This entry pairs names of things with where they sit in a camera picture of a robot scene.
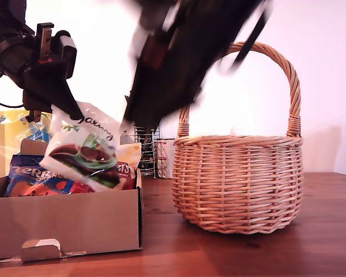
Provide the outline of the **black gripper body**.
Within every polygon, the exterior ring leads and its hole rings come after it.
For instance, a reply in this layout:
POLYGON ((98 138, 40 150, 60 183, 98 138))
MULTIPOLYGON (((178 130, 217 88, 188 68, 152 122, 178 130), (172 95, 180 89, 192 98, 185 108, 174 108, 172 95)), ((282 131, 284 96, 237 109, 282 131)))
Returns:
POLYGON ((40 23, 33 35, 25 24, 0 22, 0 72, 19 87, 53 87, 53 27, 40 23))

